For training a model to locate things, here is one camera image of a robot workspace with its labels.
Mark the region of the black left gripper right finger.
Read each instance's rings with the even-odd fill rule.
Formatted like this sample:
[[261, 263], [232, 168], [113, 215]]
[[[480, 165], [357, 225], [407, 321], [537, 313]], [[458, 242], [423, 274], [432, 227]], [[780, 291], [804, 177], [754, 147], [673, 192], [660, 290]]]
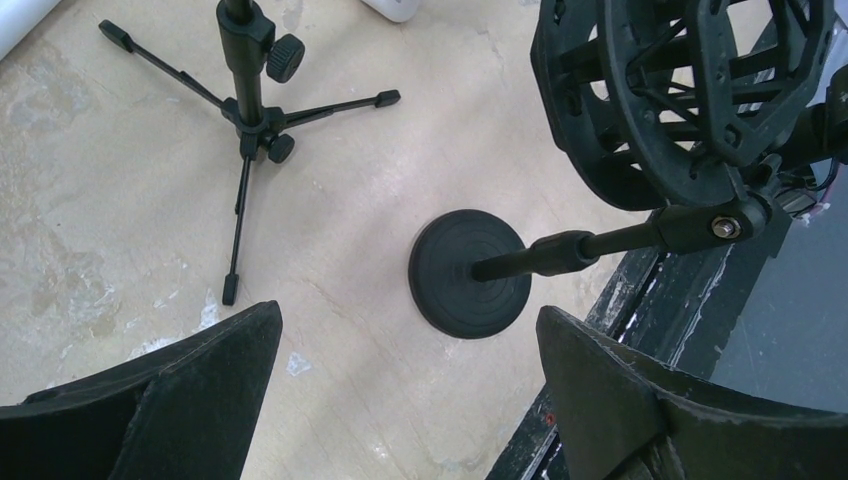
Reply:
[[747, 395], [623, 345], [564, 310], [536, 323], [574, 479], [843, 479], [847, 417]]

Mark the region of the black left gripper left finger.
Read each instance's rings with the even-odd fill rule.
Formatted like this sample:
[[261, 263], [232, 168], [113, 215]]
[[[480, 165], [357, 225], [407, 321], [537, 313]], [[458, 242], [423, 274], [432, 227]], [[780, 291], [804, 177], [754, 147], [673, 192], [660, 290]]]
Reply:
[[237, 479], [283, 331], [256, 304], [1, 410], [5, 479]]

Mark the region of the black round-base mic stand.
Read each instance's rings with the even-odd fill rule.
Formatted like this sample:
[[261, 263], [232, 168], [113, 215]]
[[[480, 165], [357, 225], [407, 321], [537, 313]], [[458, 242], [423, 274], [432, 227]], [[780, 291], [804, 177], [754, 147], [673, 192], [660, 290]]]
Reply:
[[499, 334], [534, 276], [655, 248], [689, 254], [788, 218], [790, 172], [847, 147], [847, 73], [815, 102], [837, 18], [832, 1], [773, 1], [772, 45], [740, 53], [728, 1], [544, 1], [530, 57], [556, 146], [588, 188], [647, 221], [525, 245], [497, 216], [452, 211], [417, 237], [414, 303], [459, 339]]

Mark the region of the black tripod mic stand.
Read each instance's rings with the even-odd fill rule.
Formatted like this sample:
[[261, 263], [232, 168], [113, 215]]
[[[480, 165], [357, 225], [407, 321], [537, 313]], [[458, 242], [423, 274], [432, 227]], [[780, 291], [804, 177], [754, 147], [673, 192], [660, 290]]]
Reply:
[[142, 47], [127, 31], [113, 22], [103, 20], [98, 28], [108, 40], [122, 50], [142, 57], [216, 106], [236, 129], [242, 170], [234, 206], [237, 220], [230, 269], [224, 279], [221, 299], [224, 305], [233, 306], [239, 285], [237, 261], [251, 165], [259, 158], [259, 152], [265, 150], [270, 161], [282, 164], [295, 147], [294, 138], [285, 132], [287, 129], [339, 112], [366, 107], [389, 107], [400, 101], [401, 94], [397, 90], [386, 90], [364, 99], [291, 113], [284, 112], [280, 107], [266, 107], [262, 103], [261, 75], [266, 74], [279, 84], [291, 80], [304, 58], [305, 45], [293, 34], [277, 38], [275, 23], [253, 1], [220, 1], [216, 7], [216, 20], [224, 59], [233, 75], [235, 87], [235, 96], [225, 99], [213, 94], [187, 72], [172, 67]]

